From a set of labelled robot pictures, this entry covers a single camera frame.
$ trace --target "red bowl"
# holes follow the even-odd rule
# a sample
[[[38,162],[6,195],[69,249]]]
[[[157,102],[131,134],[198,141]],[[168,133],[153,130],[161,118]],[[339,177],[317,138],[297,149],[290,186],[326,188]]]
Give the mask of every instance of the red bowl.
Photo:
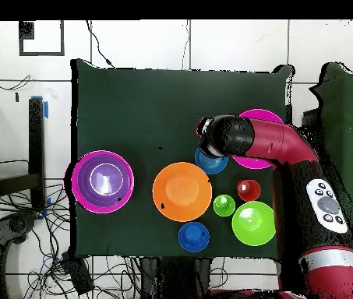
[[[241,180],[237,184],[237,193],[244,202],[255,201],[260,195],[260,185],[255,180]]]

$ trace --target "plastic bowl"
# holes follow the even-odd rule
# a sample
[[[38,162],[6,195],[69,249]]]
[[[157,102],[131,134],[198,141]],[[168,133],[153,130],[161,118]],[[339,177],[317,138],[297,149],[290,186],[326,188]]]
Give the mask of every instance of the plastic bowl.
[[[210,241],[210,233],[203,224],[192,221],[185,223],[180,228],[178,239],[180,245],[186,251],[200,252],[207,247]]]
[[[211,199],[210,179],[194,164],[173,163],[162,169],[154,180],[154,204],[171,220],[197,219],[208,209]]]
[[[235,211],[231,227],[237,239],[244,244],[266,244],[276,233],[274,212],[265,203],[247,202]]]
[[[214,211],[218,216],[231,216],[235,211],[235,201],[229,195],[219,195],[214,199]]]
[[[71,182],[76,201],[93,213],[122,208],[134,187],[132,168],[117,153],[107,150],[81,157],[73,169]]]
[[[283,121],[279,116],[274,114],[271,111],[264,109],[251,109],[244,111],[240,114],[240,117],[252,118],[252,119],[261,119],[263,121],[272,121],[275,123],[283,124]],[[250,157],[233,157],[233,159],[239,163],[241,166],[249,168],[250,170],[262,170],[270,166],[265,160],[259,160],[256,158]]]
[[[199,148],[196,149],[194,161],[196,165],[207,174],[218,174],[228,165],[229,157],[211,158],[204,155]]]
[[[255,180],[241,180],[237,184],[237,193],[244,202],[251,202],[260,196],[260,185]]]

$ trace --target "small green bowl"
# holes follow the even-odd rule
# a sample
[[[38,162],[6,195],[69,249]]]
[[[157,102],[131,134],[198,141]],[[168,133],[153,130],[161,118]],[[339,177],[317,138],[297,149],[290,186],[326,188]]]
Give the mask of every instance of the small green bowl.
[[[231,216],[235,211],[235,201],[229,195],[219,195],[214,200],[214,211],[218,216]]]
[[[266,244],[276,234],[274,212],[262,202],[247,202],[233,215],[231,227],[242,243],[256,247]]]

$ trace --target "dark green table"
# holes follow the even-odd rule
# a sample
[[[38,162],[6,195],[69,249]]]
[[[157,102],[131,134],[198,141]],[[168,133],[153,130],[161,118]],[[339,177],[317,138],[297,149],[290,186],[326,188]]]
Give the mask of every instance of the dark green table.
[[[123,156],[135,175],[129,202],[109,214],[94,214],[76,204],[77,255],[192,255],[178,243],[183,223],[162,216],[154,205],[152,185],[160,170],[179,161],[194,164],[198,138],[194,129],[204,115],[240,114],[253,108],[285,119],[286,80],[291,67],[275,72],[200,72],[96,69],[76,60],[77,154],[110,150]],[[251,171],[233,159],[211,175],[213,197],[229,194],[242,204],[236,184],[243,178],[262,187],[259,201],[271,205],[270,168]],[[221,218],[212,205],[198,219],[210,232],[210,243],[197,257],[264,257],[277,259],[275,237],[260,247],[234,236],[231,216]]]

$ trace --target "small blue bowl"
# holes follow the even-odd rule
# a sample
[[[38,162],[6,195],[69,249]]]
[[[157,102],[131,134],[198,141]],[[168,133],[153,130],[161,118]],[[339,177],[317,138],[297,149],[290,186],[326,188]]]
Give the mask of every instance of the small blue bowl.
[[[202,223],[185,223],[179,231],[179,243],[188,252],[200,252],[210,241],[210,233]]]
[[[196,165],[205,173],[217,174],[228,165],[229,157],[210,158],[201,153],[201,150],[197,148],[194,160],[196,161]]]

